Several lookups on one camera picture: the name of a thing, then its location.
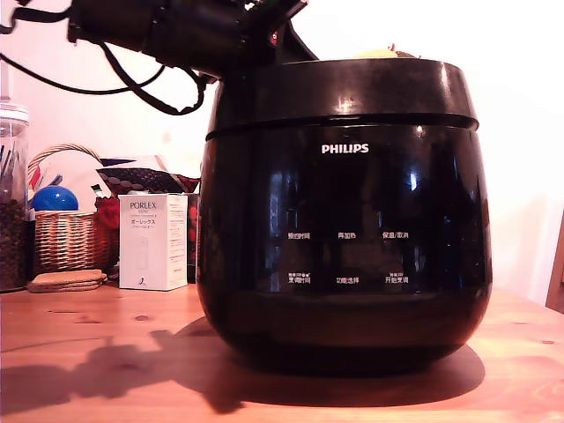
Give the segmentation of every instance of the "coffee beans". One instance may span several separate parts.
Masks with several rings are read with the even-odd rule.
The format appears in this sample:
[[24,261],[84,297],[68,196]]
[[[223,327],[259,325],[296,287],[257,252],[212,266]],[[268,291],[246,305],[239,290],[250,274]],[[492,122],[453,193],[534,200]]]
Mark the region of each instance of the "coffee beans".
[[26,209],[17,200],[0,203],[0,292],[27,282]]

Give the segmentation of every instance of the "white wall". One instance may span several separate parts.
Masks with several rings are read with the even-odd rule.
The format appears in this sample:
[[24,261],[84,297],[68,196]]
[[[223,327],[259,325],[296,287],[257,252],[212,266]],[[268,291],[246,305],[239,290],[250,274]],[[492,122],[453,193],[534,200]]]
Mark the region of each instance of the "white wall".
[[[15,4],[4,1],[4,16]],[[61,10],[69,0],[33,5]],[[397,48],[463,68],[479,113],[482,151],[490,196],[494,280],[498,286],[539,303],[546,291],[564,206],[560,158],[564,136],[564,83],[560,56],[559,2],[519,5],[507,1],[311,0],[294,24],[322,58],[353,56],[374,48]],[[67,84],[119,86],[102,53],[86,42],[65,40],[65,24],[21,24],[1,49],[30,68]],[[158,65],[149,57],[118,50],[124,67],[140,80]],[[30,108],[30,149],[77,142],[101,155],[164,153],[187,174],[197,173],[212,106],[186,117],[169,117],[132,94],[92,98],[64,93],[21,74],[17,102]],[[181,72],[168,70],[153,93],[181,106],[195,90]],[[93,201],[84,179],[95,166],[72,154],[59,167],[80,160],[81,174],[65,181],[84,207]]]

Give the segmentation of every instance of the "black rice cooker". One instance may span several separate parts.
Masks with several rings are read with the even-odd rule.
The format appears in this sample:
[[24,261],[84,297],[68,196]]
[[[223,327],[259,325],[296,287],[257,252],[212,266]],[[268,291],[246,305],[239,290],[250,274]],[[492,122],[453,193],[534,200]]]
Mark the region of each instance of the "black rice cooker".
[[411,58],[276,65],[218,89],[197,289],[259,365],[425,367],[492,287],[479,123],[464,74]]

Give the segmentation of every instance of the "wooden table surface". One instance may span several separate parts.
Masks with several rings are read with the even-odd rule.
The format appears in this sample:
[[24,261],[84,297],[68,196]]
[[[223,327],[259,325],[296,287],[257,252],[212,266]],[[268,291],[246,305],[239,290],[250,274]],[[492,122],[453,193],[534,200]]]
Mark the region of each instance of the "wooden table surface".
[[564,421],[564,315],[500,290],[463,349],[380,379],[250,370],[194,286],[0,301],[5,423]]

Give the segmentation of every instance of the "cork coaster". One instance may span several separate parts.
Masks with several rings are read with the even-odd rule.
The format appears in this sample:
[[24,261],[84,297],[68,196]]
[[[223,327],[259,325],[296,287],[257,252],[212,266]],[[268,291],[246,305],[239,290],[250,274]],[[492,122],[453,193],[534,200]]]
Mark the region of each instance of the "cork coaster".
[[97,289],[102,285],[101,280],[94,280],[88,282],[75,282],[66,285],[57,286],[38,286],[33,282],[27,285],[27,290],[30,293],[68,293],[68,292],[80,292],[80,291],[92,291]]
[[31,284],[34,286],[63,286],[81,282],[101,281],[106,275],[101,271],[62,271],[38,275]]

